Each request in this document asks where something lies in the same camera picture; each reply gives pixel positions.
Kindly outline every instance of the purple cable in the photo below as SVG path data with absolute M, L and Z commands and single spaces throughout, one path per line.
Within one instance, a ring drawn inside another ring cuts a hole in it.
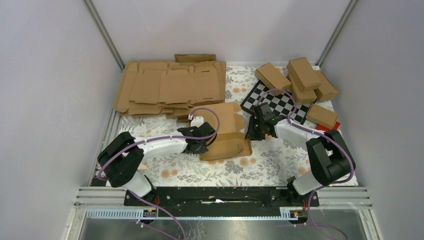
M 217 121 L 217 126 L 216 126 L 216 130 L 215 130 L 215 132 L 213 132 L 211 135 L 209 135 L 209 136 L 202 136 L 202 137 L 196 137 L 196 136 L 172 136 L 173 138 L 175 138 L 175 139 L 193 139 L 193 140 L 203 140 L 203 139 L 209 139 L 209 138 L 212 138 L 213 136 L 215 136 L 217 133 L 218 133 L 218 131 L 220 130 L 220 126 L 221 126 L 221 122 L 220 122 L 220 118 L 218 117 L 218 115 L 214 112 L 214 111 L 212 111 L 211 109 L 209 109 L 209 108 L 206 108 L 206 107 L 198 107 L 198 108 L 196 108 L 196 109 L 194 109 L 189 115 L 193 115 L 193 113 L 194 112 L 196 112 L 196 111 L 198 111 L 198 110 L 207 110 L 207 111 L 209 111 L 209 112 L 211 112 L 215 117 L 216 117 L 216 121 Z M 163 139 L 169 139 L 170 138 L 170 136 L 158 136 L 158 137 L 154 137 L 154 138 L 150 138 L 150 139 L 148 139 L 147 140 L 147 142 L 149 143 L 149 142 L 153 142 L 153 141 L 158 141 L 158 140 L 163 140 Z M 104 165 L 103 165 L 103 167 L 101 167 L 101 169 L 100 169 L 100 171 L 98 172 L 98 174 L 97 174 L 97 178 L 98 179 L 100 179 L 100 180 L 103 180 L 103 181 L 107 181 L 108 179 L 107 178 L 105 178 L 105 177 L 102 177 L 102 173 L 105 171 L 105 168 L 107 168 L 108 166 L 109 166 L 109 164 L 111 164 L 111 162 L 113 162 L 118 156 L 120 156 L 121 154 L 123 154 L 124 152 L 126 152 L 127 150 L 129 150 L 129 149 L 131 149 L 131 148 L 133 148 L 133 147 L 135 147 L 135 146 L 137 146 L 137 145 L 140 145 L 140 144 L 144 144 L 145 143 L 145 141 L 144 140 L 141 140 L 141 141 L 138 141 L 138 142 L 134 142 L 134 143 L 132 143 L 132 144 L 130 144 L 130 145 L 128 145 L 127 147 L 125 147 L 124 149 L 122 149 L 121 151 L 119 151 L 117 154 L 115 154 L 113 157 L 111 157 Z M 178 227 L 181 229 L 181 231 L 182 231 L 182 235 L 183 235 L 183 239 L 182 240 L 186 240 L 186 232 L 184 231 L 184 228 L 183 228 L 183 226 L 181 225 L 181 223 L 175 218 L 175 216 L 173 216 L 169 211 L 167 211 L 166 209 L 164 209 L 163 207 L 161 207 L 161 206 L 158 206 L 158 205 L 155 205 L 155 204 L 153 204 L 153 203 L 151 203 L 151 202 L 148 202 L 148 201 L 146 201 L 146 200 L 144 200 L 143 198 L 141 198 L 141 197 L 139 197 L 139 196 L 137 196 L 134 192 L 132 192 L 131 190 L 128 190 L 132 195 L 134 195 L 134 197 L 136 197 L 138 200 L 140 200 L 140 201 L 142 201 L 143 203 L 145 203 L 145 204 L 147 204 L 147 205 L 150 205 L 150 206 L 152 206 L 152 207 L 155 207 L 155 208 L 158 208 L 158 209 L 160 209 L 160 210 L 162 210 L 162 211 L 164 211 L 166 214 L 168 214 L 168 216 L 170 216 L 175 222 L 176 222 L 176 224 L 178 225 Z M 176 238 L 176 237 L 174 237 L 174 236 L 172 236 L 172 235 L 170 235 L 169 233 L 167 233 L 167 232 L 165 232 L 165 231 L 162 231 L 162 230 L 160 230 L 160 229 L 158 229 L 158 228 L 156 228 L 156 227 L 154 227 L 154 226 L 150 226 L 150 225 L 148 225 L 148 224 L 145 224 L 145 226 L 146 227 L 148 227 L 148 228 L 150 228 L 150 229 L 153 229 L 153 230 L 156 230 L 156 231 L 158 231 L 158 232 L 160 232 L 160 233 L 162 233 L 162 234 L 164 234 L 164 235 L 166 235 L 166 236 L 168 236 L 168 237 L 170 237 L 170 238 L 172 238 L 172 239 L 174 239 L 174 240 L 181 240 L 180 238 Z
M 350 174 L 349 174 L 349 177 L 348 178 L 346 178 L 345 180 L 340 180 L 340 181 L 335 181 L 335 182 L 333 182 L 333 184 L 342 184 L 342 183 L 346 183 L 346 182 L 348 182 L 348 181 L 350 181 L 353 177 L 354 177 L 354 174 L 355 174 L 355 170 L 354 170 L 354 164 L 352 163 L 352 160 L 351 160 L 351 157 L 348 155 L 348 153 L 342 148 L 342 146 L 340 146 L 337 142 L 335 142 L 334 140 L 332 140 L 331 138 L 329 138 L 328 136 L 326 136 L 326 135 L 324 135 L 324 134 L 322 134 L 322 133 L 320 133 L 320 132 L 316 132 L 316 131 L 313 131 L 313 130 L 311 130 L 311 129 L 309 129 L 309 128 L 306 128 L 306 127 L 304 127 L 304 126 L 302 126 L 302 125 L 298 125 L 297 123 L 294 123 L 294 122 L 292 122 L 292 120 L 290 119 L 290 117 L 292 116 L 292 114 L 294 114 L 295 112 L 296 112 L 296 110 L 298 109 L 298 107 L 296 106 L 296 101 L 293 99 L 293 97 L 292 97 L 292 95 L 290 94 L 290 93 L 288 93 L 287 91 L 285 91 L 285 90 L 283 90 L 283 89 L 280 89 L 280 88 L 272 88 L 272 89 L 269 89 L 268 91 L 266 91 L 266 92 L 264 92 L 263 94 L 262 94 L 262 96 L 260 96 L 260 98 L 259 98 L 259 100 L 258 100 L 258 102 L 257 102 L 257 104 L 256 105 L 259 105 L 261 102 L 262 102 L 262 100 L 264 99 L 264 97 L 265 97 L 265 95 L 267 94 L 267 93 L 269 93 L 269 92 L 271 92 L 271 91 L 281 91 L 281 92 L 283 92 L 283 93 L 285 93 L 285 94 L 287 94 L 289 97 L 290 97 L 290 99 L 293 101 L 293 107 L 294 107 L 294 110 L 292 110 L 288 115 L 287 115 L 287 122 L 288 122 L 288 124 L 290 124 L 290 126 L 294 126 L 294 127 L 296 127 L 296 128 L 298 128 L 298 129 L 300 129 L 300 130 L 302 130 L 302 131 L 305 131 L 305 132 L 308 132 L 308 133 L 311 133 L 311 134 L 315 134 L 315 135 L 318 135 L 318 136 L 320 136 L 320 137 L 323 137 L 324 139 L 326 139 L 327 141 L 329 141 L 330 143 L 332 143 L 334 146 L 336 146 L 336 148 L 338 148 L 339 150 L 340 150 L 340 152 L 346 157 L 346 159 L 347 159 L 347 161 L 349 162 L 349 166 L 350 166 Z M 337 230 L 338 232 L 340 232 L 341 234 L 343 234 L 343 236 L 346 238 L 346 240 L 348 239 L 348 236 L 346 235 L 346 233 L 344 233 L 341 229 L 339 229 L 339 228 L 337 228 L 337 227 L 335 227 L 335 226 L 333 226 L 333 225 L 329 225 L 329 224 L 324 224 L 324 223 L 316 223 L 315 221 L 314 221 L 314 219 L 312 218 L 312 215 L 311 215 L 311 199 L 312 199 L 312 196 L 314 195 L 314 193 L 316 192 L 316 191 L 318 191 L 318 190 L 320 190 L 320 189 L 322 189 L 324 186 L 320 186 L 320 187 L 318 187 L 317 189 L 315 189 L 315 190 L 313 190 L 312 192 L 311 192 L 311 194 L 310 194 L 310 196 L 309 196 L 309 200 L 307 201 L 307 211 L 308 211 L 308 213 L 309 213 L 309 218 L 310 218 L 310 221 L 312 222 L 311 224 L 312 225 L 314 225 L 315 227 L 316 227 L 316 229 L 318 229 L 318 231 L 320 232 L 320 233 L 322 233 L 324 236 L 326 236 L 327 238 L 329 238 L 329 239 L 331 239 L 331 240 L 337 240 L 336 238 L 333 238 L 333 237 L 331 237 L 330 235 L 328 235 L 328 234 L 326 234 L 324 231 L 322 231 L 318 226 L 324 226 L 324 227 L 330 227 L 330 228 L 333 228 L 333 229 L 335 229 L 335 230 Z
M 156 231 L 158 231 L 158 232 L 160 232 L 160 233 L 162 233 L 162 234 L 164 234 L 164 235 L 166 235 L 166 236 L 168 236 L 168 237 L 170 237 L 170 238 L 172 238 L 172 239 L 174 239 L 174 240 L 186 240 L 186 232 L 184 231 L 184 228 L 183 228 L 183 226 L 181 225 L 181 223 L 175 218 L 175 216 L 174 215 L 172 215 L 169 211 L 167 211 L 165 208 L 163 208 L 163 207 L 161 207 L 161 206 L 158 206 L 158 205 L 155 205 L 155 204 L 153 204 L 153 203 L 151 203 L 151 202 L 148 202 L 148 201 L 146 201 L 146 200 L 144 200 L 143 198 L 141 198 L 141 197 L 139 197 L 139 196 L 137 196 L 137 194 L 135 194 L 133 191 L 131 191 L 131 190 L 128 190 L 132 195 L 134 195 L 134 197 L 136 198 L 136 199 L 138 199 L 138 200 L 140 200 L 141 202 L 143 202 L 143 203 L 145 203 L 145 204 L 147 204 L 147 205 L 149 205 L 149 206 L 152 206 L 152 207 L 154 207 L 154 208 L 158 208 L 158 209 L 160 209 L 160 210 L 162 210 L 163 212 L 165 212 L 166 214 L 168 214 L 168 216 L 170 216 L 175 222 L 176 222 L 176 224 L 178 225 L 178 227 L 179 227 L 179 229 L 181 229 L 181 231 L 182 231 L 182 239 L 181 238 L 176 238 L 176 237 L 174 237 L 174 236 L 172 236 L 171 234 L 169 234 L 169 233 L 167 233 L 167 232 L 165 232 L 165 231 L 163 231 L 163 230 L 160 230 L 159 228 L 156 228 L 156 227 L 154 227 L 154 226 L 150 226 L 149 224 L 143 224 L 142 223 L 142 226 L 146 226 L 146 227 L 148 227 L 148 228 L 150 228 L 150 229 L 153 229 L 153 230 L 156 230 Z

